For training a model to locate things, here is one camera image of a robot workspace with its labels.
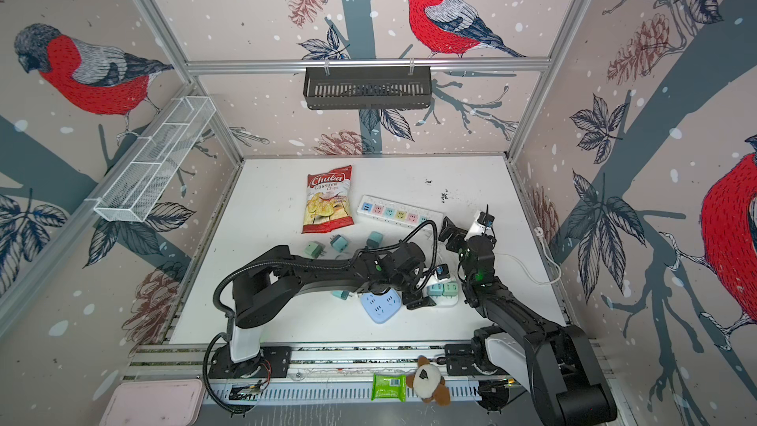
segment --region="bird wing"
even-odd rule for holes
[[[91,45],[71,38],[82,59],[73,72],[73,80],[89,86],[109,87],[120,84],[127,73],[126,55],[116,47]]]
[[[476,9],[464,0],[442,0],[439,5],[426,7],[425,14],[442,30],[461,36],[466,36],[464,31],[478,19]]]

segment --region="plush dog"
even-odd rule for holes
[[[418,370],[408,374],[406,384],[416,392],[424,403],[436,400],[440,406],[447,406],[452,401],[449,398],[449,388],[444,386],[444,377],[439,368],[421,355],[418,358]]]

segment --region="white cable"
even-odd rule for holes
[[[534,275],[532,275],[531,272],[528,269],[525,268],[525,265],[523,265],[523,262],[521,262],[521,260],[518,257],[510,255],[509,253],[498,253],[497,255],[508,256],[511,259],[515,260],[518,263],[518,265],[521,266],[521,268],[523,269],[523,271],[525,272],[525,274],[528,276],[528,278],[531,281],[533,281],[535,284],[538,284],[539,286],[549,286],[551,284],[555,284],[558,281],[560,281],[560,279],[563,277],[563,271],[560,269],[560,265],[558,265],[552,259],[552,255],[550,254],[550,251],[546,248],[546,244],[544,243],[544,231],[541,229],[541,227],[537,227],[536,228],[535,234],[536,234],[536,237],[539,239],[539,242],[541,243],[541,248],[544,251],[544,258],[546,258],[546,260],[549,263],[551,263],[552,265],[554,265],[555,268],[557,269],[557,278],[555,278],[554,280],[552,280],[552,281],[539,281],[539,280],[537,280],[537,279],[534,278]]]

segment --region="wall shelf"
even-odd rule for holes
[[[103,219],[144,222],[216,112],[205,96],[174,99],[171,105],[155,133],[139,137],[139,153],[95,205]]]

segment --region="bird illustration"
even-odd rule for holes
[[[431,49],[429,58],[440,52],[464,52],[476,48],[494,48],[518,58],[519,52],[505,46],[478,16],[473,6],[463,0],[408,0],[410,29],[416,38]]]
[[[745,141],[757,152],[757,135]],[[733,332],[757,324],[757,153],[745,155],[712,185],[702,202],[700,223],[704,257],[683,253],[671,234],[661,234],[671,239],[676,252],[671,269],[678,268],[681,257],[707,267],[741,306],[741,317],[729,327],[721,326],[707,312],[699,314],[723,333],[725,342],[718,347],[731,350]]]
[[[137,136],[129,130],[129,112],[142,100],[152,104],[147,88],[159,73],[173,69],[116,47],[68,37],[43,23],[21,30],[14,48],[24,71],[38,70],[74,106],[93,114],[123,116],[127,128],[118,134],[117,143],[125,135]]]

